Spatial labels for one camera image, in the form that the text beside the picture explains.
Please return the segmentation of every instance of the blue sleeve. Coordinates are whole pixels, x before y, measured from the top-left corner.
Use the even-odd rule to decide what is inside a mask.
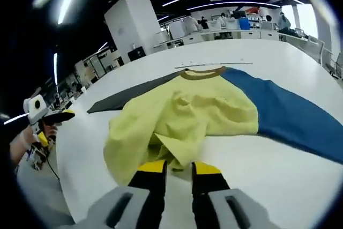
[[[240,88],[258,110],[258,134],[343,164],[343,125],[312,102],[270,80],[233,68],[222,77]]]

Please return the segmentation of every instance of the white pillar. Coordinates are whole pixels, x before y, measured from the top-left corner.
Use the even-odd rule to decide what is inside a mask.
[[[294,13],[295,28],[301,29],[298,8],[296,7],[296,5],[292,5],[292,8]]]
[[[150,0],[119,0],[105,13],[105,21],[125,64],[133,45],[143,47],[146,55],[154,53],[160,25]]]

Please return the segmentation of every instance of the dark gray sleeve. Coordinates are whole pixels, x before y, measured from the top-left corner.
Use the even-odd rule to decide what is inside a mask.
[[[180,72],[174,72],[164,77],[151,80],[149,82],[142,83],[132,88],[128,88],[127,90],[118,92],[112,96],[96,102],[87,112],[90,114],[101,111],[122,110],[125,104],[131,99],[138,97],[164,83],[169,82],[179,74]]]

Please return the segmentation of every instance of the window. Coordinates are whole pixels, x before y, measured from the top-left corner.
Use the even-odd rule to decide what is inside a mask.
[[[305,34],[318,38],[318,28],[315,12],[311,4],[297,5],[300,28]]]
[[[295,18],[294,18],[294,12],[293,12],[292,6],[291,5],[284,5],[282,7],[282,11],[284,12],[286,18],[290,22],[290,28],[294,29],[295,28]]]

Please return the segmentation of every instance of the fabric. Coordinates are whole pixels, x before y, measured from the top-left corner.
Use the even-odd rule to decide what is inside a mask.
[[[103,153],[117,183],[146,161],[182,168],[197,160],[206,135],[259,134],[343,164],[343,126],[310,101],[232,68],[178,75],[110,121]]]
[[[130,182],[146,161],[183,168],[197,159],[206,135],[257,133],[256,106],[239,88],[217,71],[197,79],[185,73],[131,99],[110,121],[103,154],[117,183]]]
[[[178,75],[179,72],[174,72],[156,80],[151,80],[149,82],[139,84],[135,87],[128,88],[127,90],[111,95],[103,100],[96,102],[87,112],[94,113],[109,110],[122,110],[124,105],[131,99],[138,97],[139,95],[142,95],[145,92],[148,92],[153,88],[156,88],[157,86],[170,81]]]
[[[238,23],[240,24],[241,29],[250,30],[250,23],[247,18],[238,19]]]
[[[222,76],[256,105],[259,135],[343,163],[343,126],[326,111],[270,80],[232,68]]]

